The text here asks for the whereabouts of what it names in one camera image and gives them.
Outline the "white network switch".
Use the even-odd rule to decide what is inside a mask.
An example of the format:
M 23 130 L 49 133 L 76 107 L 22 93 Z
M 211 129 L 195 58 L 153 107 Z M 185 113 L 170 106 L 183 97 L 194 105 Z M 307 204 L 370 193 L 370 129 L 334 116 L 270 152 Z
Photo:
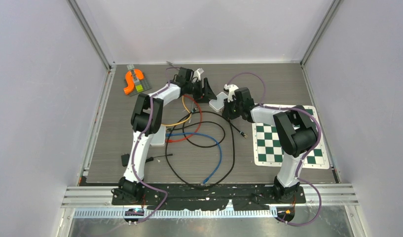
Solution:
M 216 95 L 216 99 L 209 101 L 209 106 L 218 113 L 224 109 L 224 101 L 227 99 L 228 95 L 224 92 L 220 92 L 218 95 Z
M 166 144 L 166 126 L 161 125 L 159 130 L 154 134 L 150 145 L 154 147 L 163 147 L 165 146 L 165 144 Z

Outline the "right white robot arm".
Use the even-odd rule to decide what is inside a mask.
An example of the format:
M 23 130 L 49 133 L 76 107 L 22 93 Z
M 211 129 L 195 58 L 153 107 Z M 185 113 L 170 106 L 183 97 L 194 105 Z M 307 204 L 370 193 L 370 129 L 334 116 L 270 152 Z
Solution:
M 319 124 L 303 105 L 276 107 L 256 104 L 248 88 L 234 84 L 226 84 L 223 90 L 227 93 L 222 113 L 225 118 L 241 117 L 251 123 L 276 127 L 284 155 L 271 191 L 276 201 L 287 202 L 298 192 L 304 159 L 320 142 Z

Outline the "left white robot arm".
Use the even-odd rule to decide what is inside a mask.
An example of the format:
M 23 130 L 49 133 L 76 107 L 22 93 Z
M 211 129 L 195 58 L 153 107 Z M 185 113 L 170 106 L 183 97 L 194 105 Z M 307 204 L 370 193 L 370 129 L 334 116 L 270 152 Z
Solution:
M 133 143 L 128 164 L 118 187 L 112 189 L 112 203 L 141 204 L 144 199 L 146 184 L 145 163 L 150 144 L 156 134 L 164 137 L 165 131 L 160 132 L 163 107 L 183 95 L 192 95 L 194 100 L 210 101 L 216 96 L 208 85 L 207 78 L 202 78 L 203 69 L 192 70 L 180 67 L 174 78 L 161 89 L 138 95 L 131 116 L 133 128 Z

